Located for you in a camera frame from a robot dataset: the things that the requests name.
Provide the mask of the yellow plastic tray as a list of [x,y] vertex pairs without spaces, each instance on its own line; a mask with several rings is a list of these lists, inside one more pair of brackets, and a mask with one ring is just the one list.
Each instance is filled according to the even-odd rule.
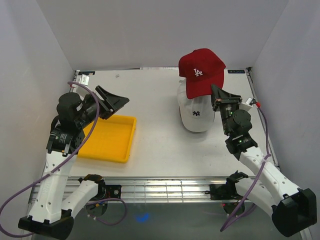
[[136,130],[133,116],[113,115],[99,118],[89,139],[78,152],[78,157],[125,164],[129,157]]

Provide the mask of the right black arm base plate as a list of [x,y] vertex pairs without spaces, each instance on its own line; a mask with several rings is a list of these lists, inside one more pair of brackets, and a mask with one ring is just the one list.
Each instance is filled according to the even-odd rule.
[[209,190],[204,192],[205,195],[210,195],[211,200],[241,200],[242,195],[239,195],[234,186],[227,184],[210,184]]

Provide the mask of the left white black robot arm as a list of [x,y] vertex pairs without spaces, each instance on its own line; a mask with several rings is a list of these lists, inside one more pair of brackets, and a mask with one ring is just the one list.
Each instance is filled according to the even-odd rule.
[[98,119],[107,120],[130,100],[95,88],[81,99],[68,92],[58,99],[57,116],[51,123],[46,146],[46,163],[40,187],[30,212],[20,218],[18,227],[34,234],[65,240],[72,232],[77,214],[83,207],[98,205],[106,212],[112,200],[110,187],[102,176],[88,174],[80,178],[79,187],[64,199],[65,187],[77,154],[90,133],[84,129],[95,126]]

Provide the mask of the white cap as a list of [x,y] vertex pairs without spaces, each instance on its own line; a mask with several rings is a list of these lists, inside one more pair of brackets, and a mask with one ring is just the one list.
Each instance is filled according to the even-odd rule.
[[177,88],[177,102],[183,126],[190,132],[208,131],[214,124],[215,112],[212,110],[211,96],[204,95],[187,98],[187,80],[180,80]]

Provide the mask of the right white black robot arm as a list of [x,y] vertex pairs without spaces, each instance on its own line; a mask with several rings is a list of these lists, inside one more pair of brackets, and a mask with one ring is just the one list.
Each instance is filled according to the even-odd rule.
[[243,103],[240,95],[214,84],[211,90],[212,109],[220,112],[229,153],[255,175],[254,179],[242,172],[230,175],[225,184],[226,194],[232,199],[241,196],[240,206],[250,200],[267,213],[285,237],[315,225],[318,221],[315,193],[309,188],[300,188],[283,175],[268,161],[270,153],[263,154],[249,133],[252,123],[248,110],[258,102],[252,98]]

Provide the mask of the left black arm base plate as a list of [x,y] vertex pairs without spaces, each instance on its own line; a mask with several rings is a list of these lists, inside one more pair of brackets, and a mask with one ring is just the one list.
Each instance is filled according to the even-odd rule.
[[122,194],[122,186],[119,184],[105,185],[102,188],[103,199],[120,199]]

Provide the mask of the red baseball cap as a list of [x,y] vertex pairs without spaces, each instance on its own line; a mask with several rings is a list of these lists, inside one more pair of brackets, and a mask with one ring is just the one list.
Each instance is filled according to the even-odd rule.
[[211,95],[211,85],[223,88],[225,68],[225,63],[208,48],[195,49],[182,56],[178,70],[179,76],[186,79],[187,98]]

